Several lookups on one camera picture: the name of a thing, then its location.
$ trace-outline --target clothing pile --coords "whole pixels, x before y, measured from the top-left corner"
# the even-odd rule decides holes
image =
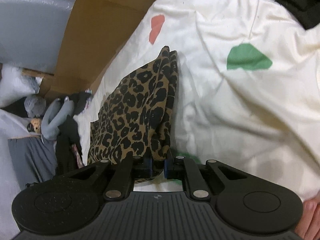
[[[41,103],[44,100],[36,96],[32,99]],[[13,168],[21,189],[27,184],[44,182],[53,176],[84,167],[78,125],[73,116],[84,111],[91,99],[89,91],[80,92],[57,98],[46,110],[44,100],[44,104],[33,104],[29,113],[20,112],[22,117],[25,114],[35,117],[27,126],[30,132],[27,137],[8,140]],[[16,111],[19,109],[16,106],[26,101],[28,97],[6,109]]]
[[[170,147],[177,78],[177,52],[168,46],[124,77],[91,124],[88,164],[103,159],[117,164],[128,153],[149,155],[158,175]]]

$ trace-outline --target brown cardboard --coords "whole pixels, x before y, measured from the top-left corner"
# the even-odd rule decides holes
[[[46,98],[79,92],[101,80],[117,48],[130,37],[154,1],[76,0]]]
[[[125,45],[125,42],[116,50],[116,53],[113,55],[113,57],[109,60],[109,62],[107,63],[107,65],[103,68],[103,70],[100,72],[99,76],[95,79],[95,81],[91,84],[91,86],[89,87],[89,89],[91,89],[93,91],[93,93],[95,93],[98,90],[98,87],[101,83],[101,80],[107,70],[107,68],[110,66],[110,64],[112,63],[112,61],[114,60],[114,58],[118,55],[119,51],[123,48],[123,46]]]
[[[30,76],[30,77],[42,77],[42,82],[40,84],[40,91],[38,93],[39,96],[44,97],[47,92],[50,90],[53,83],[53,75],[42,73],[35,70],[23,69],[22,75]]]

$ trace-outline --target finger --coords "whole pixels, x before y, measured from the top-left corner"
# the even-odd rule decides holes
[[[309,225],[309,228],[304,236],[304,240],[313,240],[316,234],[320,230],[320,205],[317,206],[315,212],[313,213],[313,218]]]
[[[318,192],[318,194],[314,198],[312,198],[312,200],[315,200],[318,203],[320,203],[320,191]]]
[[[313,213],[317,207],[317,202],[312,200],[307,200],[303,203],[303,214],[296,226],[294,232],[304,239],[306,232],[308,231],[309,225],[312,221]]]
[[[320,230],[316,234],[315,238],[313,238],[313,240],[319,240],[319,239],[320,239]]]

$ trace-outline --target stuffed toy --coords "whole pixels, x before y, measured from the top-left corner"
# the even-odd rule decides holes
[[[73,116],[75,103],[69,97],[55,99],[48,107],[41,122],[42,136],[47,140],[56,140],[60,130],[58,126],[62,125],[67,116]]]
[[[41,134],[41,118],[33,118],[27,126],[29,132]]]

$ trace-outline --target ribbed grip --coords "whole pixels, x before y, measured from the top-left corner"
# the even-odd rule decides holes
[[[209,203],[195,202],[184,192],[132,192],[107,203],[89,225],[62,236],[22,232],[16,240],[299,240],[292,232],[253,236],[238,232],[217,217]]]

